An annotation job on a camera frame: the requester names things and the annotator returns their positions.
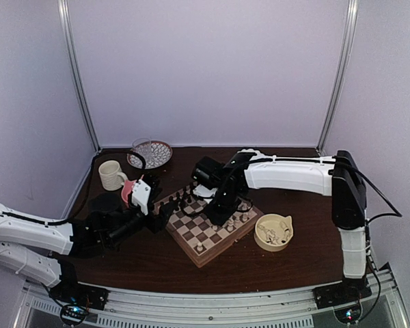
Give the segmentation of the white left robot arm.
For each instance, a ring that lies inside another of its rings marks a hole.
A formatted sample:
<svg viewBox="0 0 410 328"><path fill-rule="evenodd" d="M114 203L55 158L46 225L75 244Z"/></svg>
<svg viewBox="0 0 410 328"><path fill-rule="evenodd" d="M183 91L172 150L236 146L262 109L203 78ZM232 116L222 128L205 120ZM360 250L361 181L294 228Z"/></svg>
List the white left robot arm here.
<svg viewBox="0 0 410 328"><path fill-rule="evenodd" d="M121 207L115 194L104 193L90 202L85 219L49 219L22 213L0 203L0 265L54 288L69 303L78 303L84 287L77 283L74 266L64 260L47 258L35 247L71 258L92 258L120 244L143 228L157 233L167 225L178 205L154 204L161 192L159 179L145 174L133 185L128 208Z"/></svg>

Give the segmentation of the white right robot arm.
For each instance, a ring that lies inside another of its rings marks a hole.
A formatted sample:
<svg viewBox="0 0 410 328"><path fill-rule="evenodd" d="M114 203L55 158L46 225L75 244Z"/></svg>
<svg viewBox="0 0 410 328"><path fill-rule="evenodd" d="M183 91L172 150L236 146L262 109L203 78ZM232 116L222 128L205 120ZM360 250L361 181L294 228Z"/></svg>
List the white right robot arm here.
<svg viewBox="0 0 410 328"><path fill-rule="evenodd" d="M234 214L251 189L288 189L330 197L331 218L340 233L343 253L343 282L336 294L349 302L363 290L368 248L366 185L349 152L297 158L242 149L227 163L203 157L191 177L198 196L210 191L205 213L218 226Z"/></svg>

